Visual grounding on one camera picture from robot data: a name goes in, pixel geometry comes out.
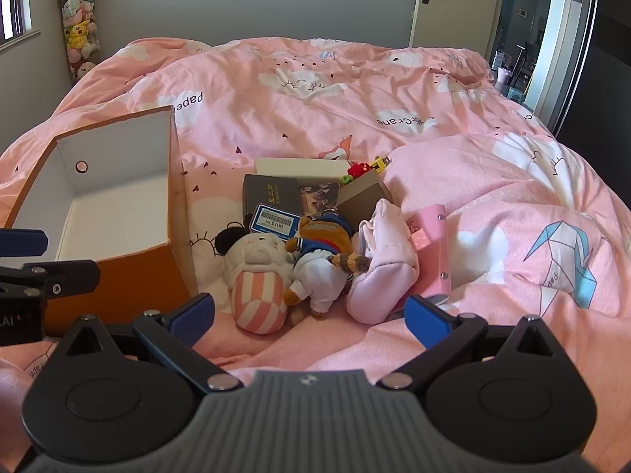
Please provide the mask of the white dog popcorn plush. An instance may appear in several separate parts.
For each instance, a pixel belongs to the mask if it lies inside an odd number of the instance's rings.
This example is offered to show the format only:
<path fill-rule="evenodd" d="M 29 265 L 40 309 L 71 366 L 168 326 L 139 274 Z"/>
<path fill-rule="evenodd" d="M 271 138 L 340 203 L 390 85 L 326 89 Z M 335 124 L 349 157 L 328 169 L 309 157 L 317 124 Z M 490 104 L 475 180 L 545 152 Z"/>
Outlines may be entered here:
<path fill-rule="evenodd" d="M 284 291 L 292 283 L 294 267 L 284 242 L 274 234 L 234 225 L 215 237 L 214 249 L 224 259 L 236 325 L 258 335 L 279 331 L 287 319 Z"/>

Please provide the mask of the orange red crochet toy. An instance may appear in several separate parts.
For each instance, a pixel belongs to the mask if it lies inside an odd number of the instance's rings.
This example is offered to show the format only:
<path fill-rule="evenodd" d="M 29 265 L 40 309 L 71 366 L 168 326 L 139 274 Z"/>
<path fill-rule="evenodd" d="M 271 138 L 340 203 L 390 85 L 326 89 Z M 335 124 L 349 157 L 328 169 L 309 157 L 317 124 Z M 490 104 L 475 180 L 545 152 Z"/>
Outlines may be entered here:
<path fill-rule="evenodd" d="M 362 175 L 372 170 L 373 167 L 371 164 L 367 164 L 366 162 L 355 162 L 355 164 L 351 164 L 351 166 L 347 168 L 347 173 L 340 178 L 340 184 L 343 186 L 349 185 L 350 182 L 353 182 L 355 179 L 360 178 Z"/>

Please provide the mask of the white rectangular box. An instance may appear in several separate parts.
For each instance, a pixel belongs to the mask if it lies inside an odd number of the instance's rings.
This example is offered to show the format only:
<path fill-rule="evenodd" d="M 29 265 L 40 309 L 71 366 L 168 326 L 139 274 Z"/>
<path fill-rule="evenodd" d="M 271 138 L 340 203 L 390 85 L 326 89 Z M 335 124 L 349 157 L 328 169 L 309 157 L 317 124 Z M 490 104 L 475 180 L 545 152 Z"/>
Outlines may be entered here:
<path fill-rule="evenodd" d="M 349 167 L 345 160 L 265 157 L 254 160 L 258 175 L 294 178 L 300 186 L 338 182 Z"/>

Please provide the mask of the brown dog sailor plush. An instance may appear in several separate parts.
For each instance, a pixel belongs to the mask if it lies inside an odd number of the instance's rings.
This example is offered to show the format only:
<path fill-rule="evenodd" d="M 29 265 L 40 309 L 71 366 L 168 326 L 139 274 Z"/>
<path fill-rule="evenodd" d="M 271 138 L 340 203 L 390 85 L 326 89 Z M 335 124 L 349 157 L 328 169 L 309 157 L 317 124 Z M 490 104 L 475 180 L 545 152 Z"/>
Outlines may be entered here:
<path fill-rule="evenodd" d="M 324 317 L 353 277 L 365 274 L 371 265 L 369 257 L 354 251 L 351 225 L 331 209 L 302 217 L 297 235 L 284 248 L 295 259 L 284 303 L 308 301 L 314 317 Z"/>

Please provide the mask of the window with dark frame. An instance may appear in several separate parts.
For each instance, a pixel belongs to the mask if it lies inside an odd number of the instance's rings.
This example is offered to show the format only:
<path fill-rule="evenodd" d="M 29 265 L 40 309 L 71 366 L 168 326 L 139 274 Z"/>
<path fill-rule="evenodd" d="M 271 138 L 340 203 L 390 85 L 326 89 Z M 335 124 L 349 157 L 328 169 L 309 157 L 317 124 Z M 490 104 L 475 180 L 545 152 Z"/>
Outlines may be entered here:
<path fill-rule="evenodd" d="M 39 29 L 32 24 L 30 0 L 0 0 L 0 4 L 1 50 L 39 34 Z"/>

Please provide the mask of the brown cardboard small box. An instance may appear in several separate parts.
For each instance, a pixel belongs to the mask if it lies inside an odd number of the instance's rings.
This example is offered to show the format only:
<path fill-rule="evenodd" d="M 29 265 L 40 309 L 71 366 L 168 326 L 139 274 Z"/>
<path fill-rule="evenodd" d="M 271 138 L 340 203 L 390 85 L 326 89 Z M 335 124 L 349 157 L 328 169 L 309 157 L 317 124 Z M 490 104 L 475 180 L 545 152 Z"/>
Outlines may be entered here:
<path fill-rule="evenodd" d="M 392 195 L 377 171 L 367 173 L 342 186 L 338 191 L 337 209 L 354 232 L 362 221 L 370 220 L 379 200 L 392 201 Z"/>

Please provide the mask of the pink notebook case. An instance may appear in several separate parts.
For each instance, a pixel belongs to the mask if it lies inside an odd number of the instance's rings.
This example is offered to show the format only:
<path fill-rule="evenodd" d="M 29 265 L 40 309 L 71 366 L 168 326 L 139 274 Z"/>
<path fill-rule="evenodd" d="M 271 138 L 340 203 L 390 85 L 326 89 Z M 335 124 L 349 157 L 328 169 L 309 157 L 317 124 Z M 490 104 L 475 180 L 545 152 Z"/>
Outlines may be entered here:
<path fill-rule="evenodd" d="M 419 276 L 407 293 L 446 300 L 451 293 L 451 275 L 445 206 L 422 208 L 407 219 L 407 226 L 419 264 Z"/>

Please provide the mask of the pink patterned duvet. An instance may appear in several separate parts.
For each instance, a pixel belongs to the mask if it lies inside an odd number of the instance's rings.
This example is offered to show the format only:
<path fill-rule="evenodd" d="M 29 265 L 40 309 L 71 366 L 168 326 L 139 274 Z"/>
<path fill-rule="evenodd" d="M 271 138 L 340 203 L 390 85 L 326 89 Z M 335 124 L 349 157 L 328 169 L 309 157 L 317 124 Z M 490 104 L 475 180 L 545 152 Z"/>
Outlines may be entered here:
<path fill-rule="evenodd" d="M 258 158 L 386 157 L 385 184 L 406 215 L 445 209 L 448 312 L 506 325 L 542 316 L 596 399 L 586 459 L 603 472 L 629 461 L 629 208 L 536 116 L 496 92 L 479 54 L 333 39 L 140 39 L 2 154 L 2 214 L 53 138 L 162 106 L 179 134 L 198 288 L 219 309 L 200 354 L 244 381 L 260 369 L 362 369 L 377 380 L 421 352 L 401 320 L 365 327 L 342 305 L 275 335 L 242 332 L 212 249 L 239 220 L 243 178 Z"/>

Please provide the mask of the blue price tag card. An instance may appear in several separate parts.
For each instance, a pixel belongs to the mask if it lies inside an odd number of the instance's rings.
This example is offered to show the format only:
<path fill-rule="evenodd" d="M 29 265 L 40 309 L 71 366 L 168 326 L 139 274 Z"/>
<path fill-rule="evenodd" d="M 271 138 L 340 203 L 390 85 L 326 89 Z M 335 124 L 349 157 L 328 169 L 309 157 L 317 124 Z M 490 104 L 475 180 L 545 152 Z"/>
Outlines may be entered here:
<path fill-rule="evenodd" d="M 273 234 L 283 241 L 293 238 L 299 230 L 301 217 L 291 212 L 260 204 L 249 222 L 251 232 Z"/>

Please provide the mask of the pink fabric pouch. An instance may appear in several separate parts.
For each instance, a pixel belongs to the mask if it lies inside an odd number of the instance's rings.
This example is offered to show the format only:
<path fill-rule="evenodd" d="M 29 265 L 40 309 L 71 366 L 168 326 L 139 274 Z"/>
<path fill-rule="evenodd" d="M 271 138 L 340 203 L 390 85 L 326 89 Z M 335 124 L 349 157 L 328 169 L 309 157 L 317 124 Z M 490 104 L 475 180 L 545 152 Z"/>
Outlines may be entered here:
<path fill-rule="evenodd" d="M 360 324 L 377 325 L 395 310 L 419 277 L 417 252 L 400 208 L 387 199 L 375 205 L 372 217 L 359 223 L 354 250 L 370 259 L 347 293 L 347 311 Z"/>

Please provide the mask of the anime art card pack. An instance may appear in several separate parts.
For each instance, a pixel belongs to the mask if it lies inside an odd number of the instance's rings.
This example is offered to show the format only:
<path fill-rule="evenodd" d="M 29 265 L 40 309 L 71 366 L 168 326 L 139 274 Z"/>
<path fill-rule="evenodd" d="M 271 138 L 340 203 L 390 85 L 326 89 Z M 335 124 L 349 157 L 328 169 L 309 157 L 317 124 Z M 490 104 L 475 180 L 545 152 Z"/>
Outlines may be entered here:
<path fill-rule="evenodd" d="M 317 216 L 322 212 L 335 209 L 339 192 L 337 182 L 323 182 L 323 184 L 303 185 L 299 187 L 301 200 L 301 216 Z"/>

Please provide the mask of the hanging plush toy organizer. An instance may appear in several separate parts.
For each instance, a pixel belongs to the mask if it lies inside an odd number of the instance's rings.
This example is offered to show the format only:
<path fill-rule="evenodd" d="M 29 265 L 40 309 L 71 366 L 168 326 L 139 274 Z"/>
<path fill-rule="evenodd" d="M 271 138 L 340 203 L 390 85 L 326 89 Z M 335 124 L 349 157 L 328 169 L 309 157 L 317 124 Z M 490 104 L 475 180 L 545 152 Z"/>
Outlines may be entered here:
<path fill-rule="evenodd" d="M 95 0 L 59 0 L 69 73 L 74 82 L 94 69 L 101 55 Z"/>

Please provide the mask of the dark grey book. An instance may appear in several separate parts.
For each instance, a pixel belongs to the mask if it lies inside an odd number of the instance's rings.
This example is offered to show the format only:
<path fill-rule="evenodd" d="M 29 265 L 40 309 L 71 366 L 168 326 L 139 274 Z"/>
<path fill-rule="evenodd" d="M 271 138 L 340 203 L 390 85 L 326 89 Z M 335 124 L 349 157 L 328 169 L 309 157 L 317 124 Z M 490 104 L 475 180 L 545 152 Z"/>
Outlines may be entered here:
<path fill-rule="evenodd" d="M 243 218 L 248 226 L 259 205 L 302 215 L 299 183 L 294 178 L 246 174 L 243 180 Z"/>

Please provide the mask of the white bedroom door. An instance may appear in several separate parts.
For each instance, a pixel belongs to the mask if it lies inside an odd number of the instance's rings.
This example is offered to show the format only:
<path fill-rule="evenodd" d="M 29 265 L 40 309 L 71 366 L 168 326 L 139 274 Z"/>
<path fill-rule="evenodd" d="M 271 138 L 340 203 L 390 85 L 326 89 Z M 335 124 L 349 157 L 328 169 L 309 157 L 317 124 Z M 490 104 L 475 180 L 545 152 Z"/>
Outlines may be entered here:
<path fill-rule="evenodd" d="M 488 58 L 502 0 L 415 1 L 412 47 L 465 48 Z"/>

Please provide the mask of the orange cardboard storage box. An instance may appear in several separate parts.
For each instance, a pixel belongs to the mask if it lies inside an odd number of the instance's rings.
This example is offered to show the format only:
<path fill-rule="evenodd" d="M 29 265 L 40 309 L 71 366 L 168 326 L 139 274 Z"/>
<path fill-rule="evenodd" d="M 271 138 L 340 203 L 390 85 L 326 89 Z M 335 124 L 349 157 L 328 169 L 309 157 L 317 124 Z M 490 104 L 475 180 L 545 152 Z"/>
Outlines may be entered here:
<path fill-rule="evenodd" d="M 60 289 L 45 331 L 64 334 L 94 314 L 126 324 L 147 309 L 164 313 L 197 290 L 189 247 L 185 175 L 174 111 L 116 117 L 54 138 L 18 192 L 6 226 L 40 229 L 45 262 L 93 259 L 91 294 Z"/>

